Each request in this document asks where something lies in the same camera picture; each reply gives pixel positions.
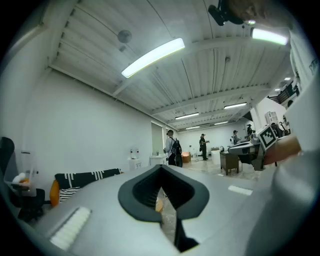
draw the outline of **desk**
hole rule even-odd
[[[228,171],[236,169],[236,173],[239,173],[239,158],[236,154],[229,154],[228,151],[220,152],[221,170],[225,170],[225,175],[228,175]]]

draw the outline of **light fixture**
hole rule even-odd
[[[270,41],[280,45],[286,45],[288,42],[288,38],[270,31],[254,28],[252,30],[252,38]]]
[[[124,77],[129,78],[134,73],[138,72],[139,70],[142,70],[144,67],[148,66],[149,64],[169,54],[172,54],[178,50],[181,50],[183,48],[185,48],[185,44],[182,38],[177,38],[175,40],[167,42],[153,49],[152,51],[149,51],[148,53],[143,55],[141,58],[138,58],[134,63],[132,63],[124,71],[122,71],[121,74]]]
[[[247,105],[246,102],[244,102],[244,103],[239,103],[239,104],[233,104],[233,105],[225,106],[224,109],[227,110],[227,109],[236,108],[236,107],[241,107],[241,106],[245,106],[245,105]]]
[[[225,121],[225,122],[217,122],[215,123],[214,125],[217,126],[217,125],[222,125],[222,124],[226,124],[226,123],[229,123],[229,121]]]
[[[247,23],[249,26],[252,26],[252,25],[256,24],[256,21],[255,21],[255,20],[248,20],[246,23]]]
[[[199,112],[193,113],[193,114],[186,114],[186,115],[183,115],[183,116],[178,116],[175,119],[178,120],[178,119],[182,119],[182,118],[194,117],[194,116],[197,116],[197,115],[199,115]]]
[[[190,129],[196,129],[196,128],[200,128],[200,126],[189,127],[189,128],[185,128],[185,129],[186,129],[186,130],[190,130]]]

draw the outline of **ceiling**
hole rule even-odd
[[[81,0],[67,19],[50,66],[184,130],[237,121],[291,75],[290,46],[254,40],[251,28],[220,27],[207,9],[218,0]],[[128,43],[118,33],[128,30]],[[121,72],[173,39],[185,48],[130,78]],[[225,110],[224,106],[247,106]],[[199,116],[175,117],[199,112]]]

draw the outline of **sticker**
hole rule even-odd
[[[238,186],[234,186],[234,185],[229,186],[228,190],[230,190],[232,192],[239,193],[239,194],[243,194],[246,196],[251,196],[251,194],[253,192],[251,189],[246,189],[246,188],[242,188],[242,187],[238,187]]]
[[[277,140],[277,138],[274,136],[274,133],[271,129],[271,127],[267,128],[264,132],[260,134],[261,140],[264,144],[264,147],[267,149],[270,145],[272,145],[273,142]]]

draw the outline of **striped cushion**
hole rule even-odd
[[[59,183],[59,188],[66,190],[75,187],[83,188],[91,182],[102,180],[115,174],[120,174],[120,170],[110,169],[79,173],[57,173],[54,177]]]
[[[60,189],[59,202],[60,203],[63,202],[64,200],[71,197],[73,194],[77,193],[79,190],[81,190],[81,187],[79,187],[79,186],[67,188],[67,189]]]

